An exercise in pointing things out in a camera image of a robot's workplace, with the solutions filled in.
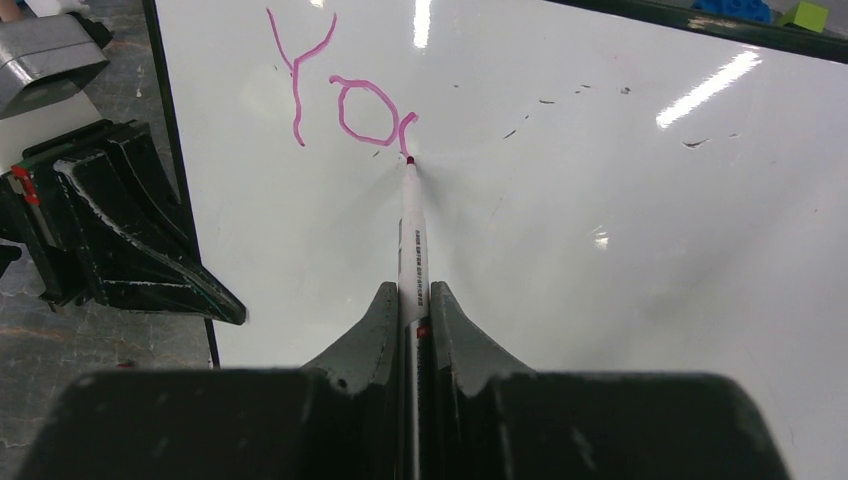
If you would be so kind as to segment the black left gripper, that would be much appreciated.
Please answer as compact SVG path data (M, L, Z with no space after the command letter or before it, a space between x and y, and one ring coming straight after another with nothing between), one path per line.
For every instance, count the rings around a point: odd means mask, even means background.
M98 141L103 151L58 160ZM246 306L192 255L146 122L102 120L14 151L1 170L1 238L26 246L51 310L93 293L122 310L247 320Z

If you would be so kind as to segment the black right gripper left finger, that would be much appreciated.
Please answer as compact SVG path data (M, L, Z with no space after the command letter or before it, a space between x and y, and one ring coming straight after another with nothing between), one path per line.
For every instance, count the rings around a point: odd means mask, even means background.
M392 479L398 290L293 369L104 370L60 396L21 479Z

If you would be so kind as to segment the white whiteboard black frame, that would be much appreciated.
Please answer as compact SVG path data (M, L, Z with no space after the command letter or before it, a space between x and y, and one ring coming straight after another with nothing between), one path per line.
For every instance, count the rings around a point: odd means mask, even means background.
M847 475L847 42L652 2L151 1L224 367L301 365L429 271L540 370L700 370Z

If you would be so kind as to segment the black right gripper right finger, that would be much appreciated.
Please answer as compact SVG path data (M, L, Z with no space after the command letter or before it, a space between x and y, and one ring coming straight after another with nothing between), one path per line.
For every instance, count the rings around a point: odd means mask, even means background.
M536 371L431 287L438 479L786 479L754 401L703 372Z

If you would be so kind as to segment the pink whiteboard marker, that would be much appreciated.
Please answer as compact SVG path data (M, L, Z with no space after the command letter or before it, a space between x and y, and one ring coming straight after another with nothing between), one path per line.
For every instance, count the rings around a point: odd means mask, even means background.
M405 479L428 477L430 396L430 290L426 222L416 161L405 159L399 223L399 347L402 361L402 470Z

